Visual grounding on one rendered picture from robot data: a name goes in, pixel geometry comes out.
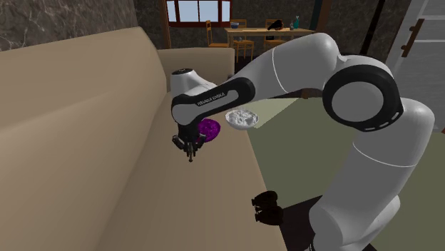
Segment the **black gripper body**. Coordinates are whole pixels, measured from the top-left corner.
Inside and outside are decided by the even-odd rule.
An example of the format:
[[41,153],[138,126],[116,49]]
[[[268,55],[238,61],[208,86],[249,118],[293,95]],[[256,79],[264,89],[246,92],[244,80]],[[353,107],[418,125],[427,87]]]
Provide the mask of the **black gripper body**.
[[178,137],[183,142],[196,142],[200,137],[200,131],[197,123],[188,125],[178,124]]

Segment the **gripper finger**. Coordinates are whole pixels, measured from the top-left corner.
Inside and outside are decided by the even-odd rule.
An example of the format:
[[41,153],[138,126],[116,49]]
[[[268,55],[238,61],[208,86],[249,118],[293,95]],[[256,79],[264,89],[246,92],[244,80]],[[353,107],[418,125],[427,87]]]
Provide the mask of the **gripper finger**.
[[189,143],[183,143],[180,138],[177,135],[174,135],[172,137],[172,142],[175,144],[175,146],[186,153],[188,157],[188,161],[191,161],[191,150],[190,150],[190,144]]
[[196,152],[203,146],[206,140],[206,135],[200,134],[199,137],[190,143],[190,162],[193,161]]

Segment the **purple ball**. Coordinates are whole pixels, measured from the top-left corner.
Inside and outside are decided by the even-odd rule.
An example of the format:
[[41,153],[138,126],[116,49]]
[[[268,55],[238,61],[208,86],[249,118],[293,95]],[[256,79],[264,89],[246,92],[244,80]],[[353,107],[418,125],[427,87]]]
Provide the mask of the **purple ball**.
[[198,124],[199,132],[206,136],[205,142],[210,142],[215,139],[220,132],[220,124],[213,120],[205,118]]

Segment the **white bowl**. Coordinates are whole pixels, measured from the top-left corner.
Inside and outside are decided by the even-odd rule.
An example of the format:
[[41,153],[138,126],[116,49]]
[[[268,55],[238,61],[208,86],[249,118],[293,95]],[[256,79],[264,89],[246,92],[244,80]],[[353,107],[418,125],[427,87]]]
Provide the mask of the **white bowl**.
[[225,114],[225,120],[237,130],[247,130],[258,123],[259,116],[247,109],[235,109]]

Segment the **wooden chair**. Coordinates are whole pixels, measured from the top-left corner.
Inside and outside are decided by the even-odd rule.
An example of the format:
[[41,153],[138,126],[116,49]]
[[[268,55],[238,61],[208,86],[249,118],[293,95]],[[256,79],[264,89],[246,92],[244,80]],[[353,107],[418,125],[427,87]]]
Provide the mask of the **wooden chair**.
[[228,43],[215,43],[213,41],[212,26],[211,26],[210,20],[207,20],[205,22],[205,27],[206,27],[207,42],[208,42],[208,46],[210,48],[229,48],[230,47],[230,45]]
[[[231,19],[231,24],[237,23],[235,26],[231,26],[232,29],[245,29],[247,27],[246,19]],[[250,50],[250,58],[253,59],[254,42],[247,40],[246,36],[233,38],[233,48],[236,50],[236,62],[239,61],[239,52],[243,51],[243,58],[246,58],[246,52]]]
[[[267,19],[265,21],[265,27],[268,30],[281,30],[284,28],[284,24],[282,19]],[[280,36],[278,36],[277,38],[275,38],[274,36],[265,36],[264,37],[264,41],[263,41],[263,47],[264,47],[264,51],[267,51],[270,48],[279,46],[280,44],[285,43],[285,40],[281,39]]]

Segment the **black binoculars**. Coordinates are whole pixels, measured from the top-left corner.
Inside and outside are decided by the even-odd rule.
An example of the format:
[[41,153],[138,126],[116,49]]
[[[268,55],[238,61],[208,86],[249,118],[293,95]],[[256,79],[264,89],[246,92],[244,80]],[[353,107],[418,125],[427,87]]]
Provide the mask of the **black binoculars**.
[[268,190],[251,199],[255,208],[255,221],[266,225],[281,225],[283,223],[283,209],[277,205],[277,193]]

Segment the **beige sofa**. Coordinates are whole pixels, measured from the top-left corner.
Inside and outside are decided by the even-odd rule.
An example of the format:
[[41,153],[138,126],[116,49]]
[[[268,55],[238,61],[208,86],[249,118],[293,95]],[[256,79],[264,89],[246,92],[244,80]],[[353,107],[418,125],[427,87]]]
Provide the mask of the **beige sofa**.
[[0,251],[287,251],[245,131],[217,114],[193,162],[174,146],[180,68],[222,83],[234,51],[130,28],[0,52]]

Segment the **red framed window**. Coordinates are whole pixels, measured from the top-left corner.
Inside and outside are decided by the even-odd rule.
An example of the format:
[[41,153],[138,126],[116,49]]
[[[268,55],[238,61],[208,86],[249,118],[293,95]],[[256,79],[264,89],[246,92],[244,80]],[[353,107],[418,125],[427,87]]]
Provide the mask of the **red framed window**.
[[232,0],[164,0],[164,2],[170,27],[204,27],[206,21],[210,21],[214,27],[230,26]]

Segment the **wooden dining table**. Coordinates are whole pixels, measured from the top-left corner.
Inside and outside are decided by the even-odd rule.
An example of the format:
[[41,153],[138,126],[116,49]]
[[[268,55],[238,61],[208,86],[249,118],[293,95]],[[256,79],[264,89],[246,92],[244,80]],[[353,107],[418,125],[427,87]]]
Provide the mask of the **wooden dining table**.
[[295,37],[300,36],[306,36],[309,34],[313,34],[313,30],[309,29],[301,29],[301,28],[293,28],[290,27],[284,27],[280,30],[270,29],[268,30],[267,27],[260,27],[260,28],[225,28],[225,32],[227,34],[227,42],[229,43],[230,47],[234,46],[234,41],[238,37],[265,37],[265,36],[274,36],[275,38],[283,37],[283,36],[289,36],[292,39]]

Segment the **dark robot stand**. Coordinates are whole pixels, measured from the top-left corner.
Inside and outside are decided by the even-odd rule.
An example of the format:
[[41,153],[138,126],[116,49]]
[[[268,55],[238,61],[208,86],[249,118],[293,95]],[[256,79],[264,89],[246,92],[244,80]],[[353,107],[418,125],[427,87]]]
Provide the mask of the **dark robot stand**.
[[320,195],[283,209],[280,230],[287,251],[305,251],[312,244],[314,231],[310,225],[309,211],[321,197]]

